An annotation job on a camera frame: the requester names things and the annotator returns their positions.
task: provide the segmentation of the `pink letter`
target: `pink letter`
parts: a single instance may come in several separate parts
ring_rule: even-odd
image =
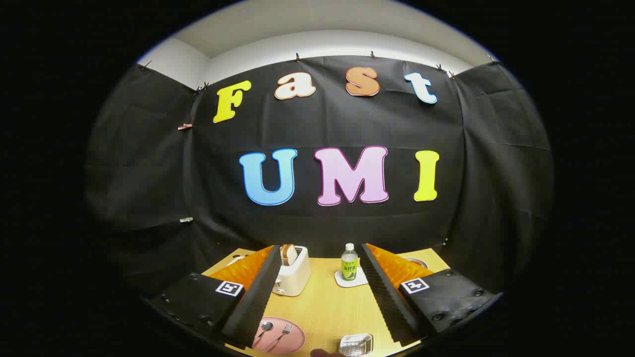
[[[359,198],[364,203],[384,202],[388,192],[384,189],[384,158],[388,149],[383,146],[368,146],[359,155],[353,170],[340,149],[327,147],[316,151],[315,157],[322,163],[322,196],[317,199],[321,206],[335,206],[342,198],[335,193],[335,182],[340,186],[349,203],[364,182],[364,192]]]

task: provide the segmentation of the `toaster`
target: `toaster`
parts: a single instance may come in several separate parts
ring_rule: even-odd
[[[311,266],[309,265],[309,253],[304,246],[295,246],[298,257],[292,265],[282,265],[278,273],[276,283],[272,292],[284,296],[298,296],[304,290],[309,276]]]

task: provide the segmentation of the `black backdrop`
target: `black backdrop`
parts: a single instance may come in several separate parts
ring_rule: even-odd
[[[378,72],[379,93],[346,92],[345,73],[355,66]],[[277,100],[277,79],[292,72],[309,73],[317,91]],[[432,82],[436,104],[417,98],[404,79],[411,72]],[[246,80],[252,87],[236,115],[213,123],[217,91]],[[193,127],[177,130],[183,123]],[[353,165],[371,145],[388,149],[389,199],[319,205],[321,165],[313,153],[338,147]],[[238,159],[264,153],[263,183],[275,191],[279,173],[271,154],[284,148],[298,151],[293,196],[276,206],[252,202]],[[433,201],[413,199],[421,150],[440,157]],[[531,256],[553,194],[538,112],[493,62],[450,78],[388,58],[306,58],[252,69],[199,93],[134,66],[97,119],[86,169],[89,201],[112,233],[102,244],[148,296],[236,248],[285,242],[306,246],[313,257],[337,257],[348,242],[396,253],[432,247],[453,268],[500,292]],[[179,223],[186,217],[193,221]]]

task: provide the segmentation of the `bread slice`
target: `bread slice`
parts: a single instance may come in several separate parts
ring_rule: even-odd
[[[290,266],[298,258],[298,252],[295,250],[294,245],[285,244],[280,248],[280,257],[282,258],[282,264]]]

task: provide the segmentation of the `yellow letter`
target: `yellow letter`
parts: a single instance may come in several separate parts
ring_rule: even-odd
[[[415,201],[432,201],[436,198],[434,172],[439,154],[434,151],[417,151],[415,158],[419,161],[419,189],[415,192]]]
[[[233,118],[236,112],[232,110],[232,104],[234,104],[234,107],[238,107],[243,101],[243,92],[241,90],[248,91],[249,89],[251,89],[251,82],[244,81],[218,90],[216,92],[218,95],[218,111],[214,117],[214,123]]]

